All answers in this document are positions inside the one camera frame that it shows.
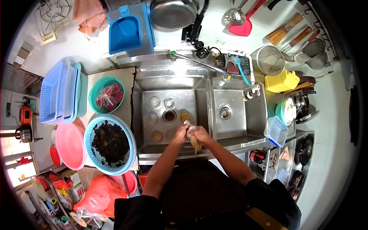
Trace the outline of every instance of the kettle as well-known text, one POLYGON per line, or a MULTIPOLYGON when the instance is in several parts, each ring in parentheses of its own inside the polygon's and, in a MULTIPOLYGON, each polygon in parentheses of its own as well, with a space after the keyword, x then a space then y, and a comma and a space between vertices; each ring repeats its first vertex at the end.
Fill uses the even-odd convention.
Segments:
POLYGON ((32 136, 32 127, 30 125, 22 125, 22 127, 19 127, 15 130, 15 138, 18 140, 21 140, 20 142, 23 143, 29 143, 32 142, 33 136, 32 136))

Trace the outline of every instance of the hand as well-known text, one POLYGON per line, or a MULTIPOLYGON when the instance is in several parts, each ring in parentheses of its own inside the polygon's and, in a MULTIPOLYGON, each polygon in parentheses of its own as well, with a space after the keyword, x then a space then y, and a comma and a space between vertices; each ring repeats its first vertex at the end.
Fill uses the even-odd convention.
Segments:
POLYGON ((188 124, 181 125, 176 129, 176 133, 172 141, 182 145, 186 141, 188 124))
POLYGON ((197 140, 199 140, 200 142, 202 142, 202 144, 204 146, 206 146, 208 144, 209 141, 213 140, 207 133, 206 129, 203 128, 202 126, 197 126, 197 130, 196 131, 191 131, 190 132, 191 135, 194 135, 195 138, 197 138, 197 140))

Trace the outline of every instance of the red spatula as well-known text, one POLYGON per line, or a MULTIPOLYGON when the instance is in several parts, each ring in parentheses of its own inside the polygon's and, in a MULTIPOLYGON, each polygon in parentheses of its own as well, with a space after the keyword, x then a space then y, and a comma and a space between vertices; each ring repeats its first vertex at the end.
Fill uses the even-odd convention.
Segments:
POLYGON ((243 37, 248 37, 249 34, 252 31, 252 23, 250 21, 250 17, 258 10, 259 7, 261 7, 261 5, 263 3, 265 3, 266 0, 259 0, 259 2, 257 3, 257 5, 255 5, 255 7, 245 15, 246 17, 246 21, 243 25, 234 25, 232 24, 230 26, 229 32, 233 33, 235 35, 239 35, 239 36, 243 36, 243 37))

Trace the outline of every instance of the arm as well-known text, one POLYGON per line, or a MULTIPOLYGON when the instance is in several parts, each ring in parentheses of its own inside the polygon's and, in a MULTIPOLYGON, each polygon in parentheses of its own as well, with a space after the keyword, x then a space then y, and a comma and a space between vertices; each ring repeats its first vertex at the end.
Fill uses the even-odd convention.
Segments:
POLYGON ((198 126, 197 130, 193 132, 193 135, 212 152, 230 178, 244 186, 256 178, 245 162, 212 139, 202 126, 198 126))
POLYGON ((175 137, 171 140, 165 151, 152 166, 148 173, 142 195, 153 196, 159 199, 163 187, 173 172, 179 148, 185 143, 187 128, 188 125, 182 125, 177 129, 175 137))

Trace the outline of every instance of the bamboo brush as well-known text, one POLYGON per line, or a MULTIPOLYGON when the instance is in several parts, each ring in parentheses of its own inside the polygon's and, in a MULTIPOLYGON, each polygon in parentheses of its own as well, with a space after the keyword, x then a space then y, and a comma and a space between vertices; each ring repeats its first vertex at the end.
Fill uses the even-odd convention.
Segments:
POLYGON ((297 13, 285 26, 280 27, 279 29, 267 35, 267 39, 272 43, 272 45, 278 45, 284 39, 288 31, 302 20, 303 16, 297 13))

